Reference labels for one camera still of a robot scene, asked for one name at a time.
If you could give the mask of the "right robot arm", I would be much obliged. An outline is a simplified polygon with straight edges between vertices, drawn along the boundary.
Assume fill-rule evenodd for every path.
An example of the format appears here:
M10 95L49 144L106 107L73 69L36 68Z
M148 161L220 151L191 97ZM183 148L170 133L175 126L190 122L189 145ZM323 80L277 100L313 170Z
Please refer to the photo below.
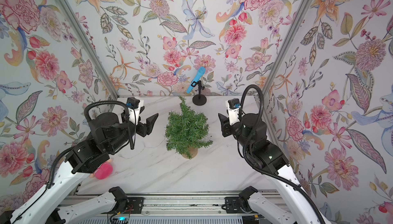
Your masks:
M244 113L244 102L249 90L255 90L260 101L257 113ZM311 197L295 176L289 160L281 149L267 139L267 124L263 122L264 95L255 84L245 88L241 99L226 102L227 114L219 114L223 137L237 141L238 153L256 172L266 176L276 186L289 208L285 211L266 199L259 190L249 186L239 195L240 209L254 212L272 224L328 224Z

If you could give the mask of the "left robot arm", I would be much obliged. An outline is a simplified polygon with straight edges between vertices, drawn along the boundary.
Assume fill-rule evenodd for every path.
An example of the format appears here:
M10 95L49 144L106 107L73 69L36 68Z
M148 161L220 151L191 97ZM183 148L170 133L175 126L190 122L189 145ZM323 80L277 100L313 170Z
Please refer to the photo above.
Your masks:
M82 203L59 204L84 179L124 147L135 148L135 136L151 134L158 114L140 121L143 101L134 97L126 103L114 100L88 105L84 116L91 130L87 139L61 152L53 162L48 181L24 205L1 215L2 224L77 224L101 213L118 214L130 204L120 187Z

